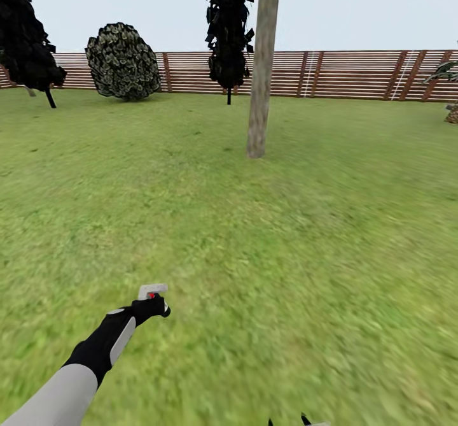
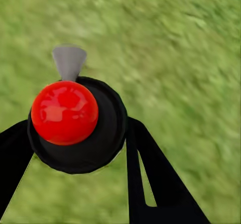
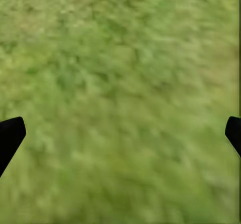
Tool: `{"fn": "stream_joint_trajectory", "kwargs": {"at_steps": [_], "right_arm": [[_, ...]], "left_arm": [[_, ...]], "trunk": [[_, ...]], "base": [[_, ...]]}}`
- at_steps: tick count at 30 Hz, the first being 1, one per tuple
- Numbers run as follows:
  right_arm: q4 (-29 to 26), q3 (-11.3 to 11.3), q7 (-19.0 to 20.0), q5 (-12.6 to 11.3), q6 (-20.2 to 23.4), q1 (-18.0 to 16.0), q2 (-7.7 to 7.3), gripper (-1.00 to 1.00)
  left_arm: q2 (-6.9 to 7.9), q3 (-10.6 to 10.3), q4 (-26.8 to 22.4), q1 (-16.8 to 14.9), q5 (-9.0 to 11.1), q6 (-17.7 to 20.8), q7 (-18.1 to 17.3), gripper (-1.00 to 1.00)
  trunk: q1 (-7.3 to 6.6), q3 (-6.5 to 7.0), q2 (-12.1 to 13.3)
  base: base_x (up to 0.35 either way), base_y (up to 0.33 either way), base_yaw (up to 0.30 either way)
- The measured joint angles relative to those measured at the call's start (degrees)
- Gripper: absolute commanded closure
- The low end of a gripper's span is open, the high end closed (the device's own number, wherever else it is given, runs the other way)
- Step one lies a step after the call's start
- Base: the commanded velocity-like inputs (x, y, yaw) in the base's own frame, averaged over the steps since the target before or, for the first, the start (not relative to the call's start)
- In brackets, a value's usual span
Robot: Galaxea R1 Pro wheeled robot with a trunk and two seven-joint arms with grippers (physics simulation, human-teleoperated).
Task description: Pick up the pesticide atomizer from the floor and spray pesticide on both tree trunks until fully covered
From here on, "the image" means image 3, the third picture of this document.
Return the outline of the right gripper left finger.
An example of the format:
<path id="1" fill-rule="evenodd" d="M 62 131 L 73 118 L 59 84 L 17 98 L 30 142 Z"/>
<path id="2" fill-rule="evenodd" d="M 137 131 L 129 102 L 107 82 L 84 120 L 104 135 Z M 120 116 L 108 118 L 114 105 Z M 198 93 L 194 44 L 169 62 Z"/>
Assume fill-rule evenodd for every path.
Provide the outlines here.
<path id="1" fill-rule="evenodd" d="M 0 177 L 26 136 L 22 117 L 0 122 Z"/>

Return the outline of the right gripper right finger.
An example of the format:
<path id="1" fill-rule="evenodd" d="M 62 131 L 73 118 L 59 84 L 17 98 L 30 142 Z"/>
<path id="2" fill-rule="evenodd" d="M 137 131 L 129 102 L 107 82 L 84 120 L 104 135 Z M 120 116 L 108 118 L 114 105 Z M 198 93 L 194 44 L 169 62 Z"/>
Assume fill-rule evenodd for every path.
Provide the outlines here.
<path id="1" fill-rule="evenodd" d="M 236 117 L 229 117 L 226 128 L 225 135 L 234 146 L 238 154 L 241 156 L 241 119 Z"/>

